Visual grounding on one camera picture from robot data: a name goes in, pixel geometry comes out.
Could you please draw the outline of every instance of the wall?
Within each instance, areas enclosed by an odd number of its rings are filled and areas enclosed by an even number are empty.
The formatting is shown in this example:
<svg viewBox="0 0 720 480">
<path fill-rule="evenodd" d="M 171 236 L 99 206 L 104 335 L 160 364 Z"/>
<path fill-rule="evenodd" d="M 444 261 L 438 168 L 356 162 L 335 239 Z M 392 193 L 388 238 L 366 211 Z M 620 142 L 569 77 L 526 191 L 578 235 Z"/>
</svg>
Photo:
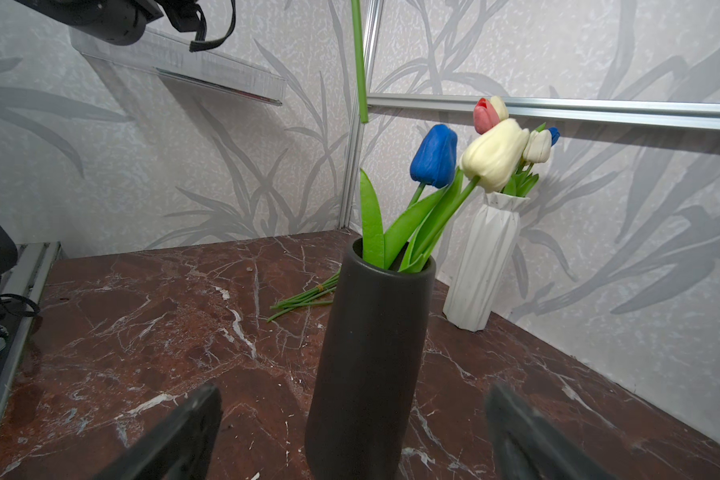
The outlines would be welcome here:
<svg viewBox="0 0 720 480">
<path fill-rule="evenodd" d="M 371 91 L 720 102 L 720 0 L 388 0 L 379 45 Z M 459 153 L 477 137 L 469 115 L 381 110 L 366 127 L 386 226 L 438 122 Z M 564 138 L 494 310 L 720 442 L 720 134 L 549 126 Z M 446 283 L 480 202 L 435 255 Z"/>
<path fill-rule="evenodd" d="M 336 227 L 349 4 L 238 4 L 220 51 L 287 78 L 281 107 L 87 61 L 66 26 L 0 0 L 0 223 L 15 241 L 86 256 Z M 201 5 L 216 38 L 229 2 Z"/>
</svg>

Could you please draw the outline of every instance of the ribbed white vase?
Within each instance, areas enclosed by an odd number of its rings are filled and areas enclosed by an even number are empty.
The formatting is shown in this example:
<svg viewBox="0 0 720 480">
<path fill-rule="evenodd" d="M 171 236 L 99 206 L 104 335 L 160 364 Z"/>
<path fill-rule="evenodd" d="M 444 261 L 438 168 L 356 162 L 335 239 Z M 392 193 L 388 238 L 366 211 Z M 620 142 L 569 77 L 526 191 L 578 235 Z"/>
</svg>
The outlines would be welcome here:
<svg viewBox="0 0 720 480">
<path fill-rule="evenodd" d="M 518 210 L 526 202 L 528 198 L 496 192 L 483 196 L 443 307 L 457 327 L 472 332 L 485 328 L 501 274 L 518 242 Z"/>
</svg>

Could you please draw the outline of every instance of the black vase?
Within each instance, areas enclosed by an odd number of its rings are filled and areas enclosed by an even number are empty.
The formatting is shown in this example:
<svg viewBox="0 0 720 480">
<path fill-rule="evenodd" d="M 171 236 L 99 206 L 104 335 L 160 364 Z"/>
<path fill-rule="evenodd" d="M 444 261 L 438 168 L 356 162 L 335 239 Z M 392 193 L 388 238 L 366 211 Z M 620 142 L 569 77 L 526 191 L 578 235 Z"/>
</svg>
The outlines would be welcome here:
<svg viewBox="0 0 720 480">
<path fill-rule="evenodd" d="M 309 409 L 317 480 L 394 478 L 422 362 L 434 260 L 400 274 L 361 256 L 362 239 L 347 245 Z"/>
</svg>

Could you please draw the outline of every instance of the brown marble table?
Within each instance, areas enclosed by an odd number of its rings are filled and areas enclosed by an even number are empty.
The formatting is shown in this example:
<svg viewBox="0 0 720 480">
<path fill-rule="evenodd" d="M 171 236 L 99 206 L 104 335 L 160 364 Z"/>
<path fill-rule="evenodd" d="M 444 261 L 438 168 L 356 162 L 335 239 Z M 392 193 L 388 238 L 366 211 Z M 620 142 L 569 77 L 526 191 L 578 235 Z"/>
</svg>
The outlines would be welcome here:
<svg viewBox="0 0 720 480">
<path fill-rule="evenodd" d="M 310 478 L 304 427 L 329 307 L 267 323 L 327 278 L 346 230 L 62 260 L 0 428 L 0 478 L 88 478 L 204 382 L 222 393 L 208 478 Z M 501 380 L 620 478 L 720 479 L 720 446 L 494 316 L 432 301 L 399 478 L 496 478 L 482 413 Z"/>
</svg>

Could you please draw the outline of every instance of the pink tulip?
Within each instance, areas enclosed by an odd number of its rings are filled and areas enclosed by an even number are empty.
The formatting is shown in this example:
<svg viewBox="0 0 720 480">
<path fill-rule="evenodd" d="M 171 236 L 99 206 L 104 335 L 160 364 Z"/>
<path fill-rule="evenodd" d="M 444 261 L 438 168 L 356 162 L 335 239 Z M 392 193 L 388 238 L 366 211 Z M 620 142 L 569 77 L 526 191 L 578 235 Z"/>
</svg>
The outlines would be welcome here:
<svg viewBox="0 0 720 480">
<path fill-rule="evenodd" d="M 492 104 L 481 98 L 477 105 L 474 106 L 472 113 L 474 119 L 474 129 L 480 134 L 484 134 L 499 124 L 499 114 Z"/>
</svg>

